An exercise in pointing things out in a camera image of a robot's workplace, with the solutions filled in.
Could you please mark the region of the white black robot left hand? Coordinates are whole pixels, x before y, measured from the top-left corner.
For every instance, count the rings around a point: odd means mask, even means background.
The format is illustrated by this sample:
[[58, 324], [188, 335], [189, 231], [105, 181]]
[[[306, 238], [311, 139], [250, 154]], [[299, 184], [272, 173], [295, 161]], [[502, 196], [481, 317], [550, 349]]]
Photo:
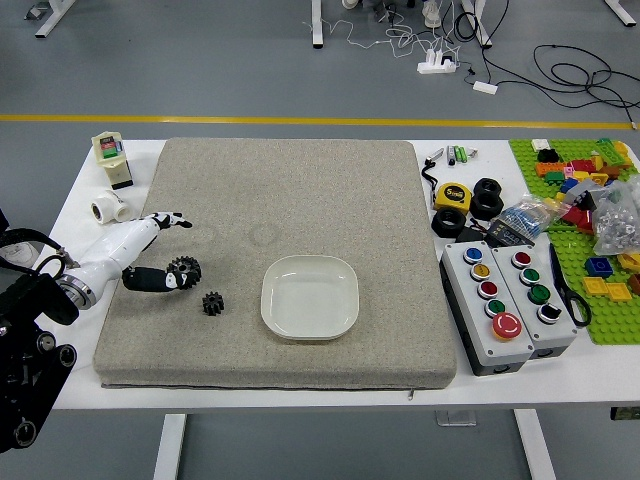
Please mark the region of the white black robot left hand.
[[121, 277], [159, 232], [172, 226], [191, 228], [178, 212], [156, 212], [110, 225], [58, 280], [58, 285], [81, 310], [95, 306], [109, 281]]

